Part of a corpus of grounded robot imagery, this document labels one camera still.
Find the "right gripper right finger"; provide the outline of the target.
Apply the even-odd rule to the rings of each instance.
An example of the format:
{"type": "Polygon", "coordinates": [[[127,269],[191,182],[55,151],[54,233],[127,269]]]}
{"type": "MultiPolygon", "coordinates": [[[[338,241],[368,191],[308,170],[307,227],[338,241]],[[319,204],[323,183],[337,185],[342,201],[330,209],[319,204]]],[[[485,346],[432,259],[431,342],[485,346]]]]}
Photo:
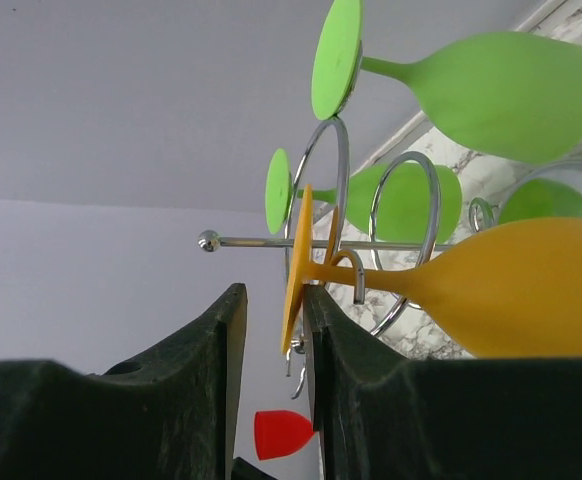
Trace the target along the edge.
{"type": "Polygon", "coordinates": [[[582,359],[411,360],[304,301],[329,479],[582,479],[582,359]]]}

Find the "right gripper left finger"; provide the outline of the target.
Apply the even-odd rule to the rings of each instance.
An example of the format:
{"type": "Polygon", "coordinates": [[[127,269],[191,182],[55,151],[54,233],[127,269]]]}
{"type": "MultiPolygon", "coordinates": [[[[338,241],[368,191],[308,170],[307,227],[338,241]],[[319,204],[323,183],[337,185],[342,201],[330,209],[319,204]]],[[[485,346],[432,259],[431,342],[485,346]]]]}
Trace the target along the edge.
{"type": "Polygon", "coordinates": [[[0,361],[0,479],[227,479],[247,290],[101,375],[0,361]]]}

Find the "red wine glass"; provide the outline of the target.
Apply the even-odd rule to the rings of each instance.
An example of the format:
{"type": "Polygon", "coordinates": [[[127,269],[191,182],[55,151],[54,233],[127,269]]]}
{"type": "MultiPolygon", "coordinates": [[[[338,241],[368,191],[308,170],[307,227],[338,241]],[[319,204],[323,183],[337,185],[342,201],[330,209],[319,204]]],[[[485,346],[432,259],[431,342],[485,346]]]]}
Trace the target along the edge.
{"type": "Polygon", "coordinates": [[[257,411],[254,415],[254,443],[260,461],[292,455],[314,436],[312,422],[290,410],[257,411]]]}

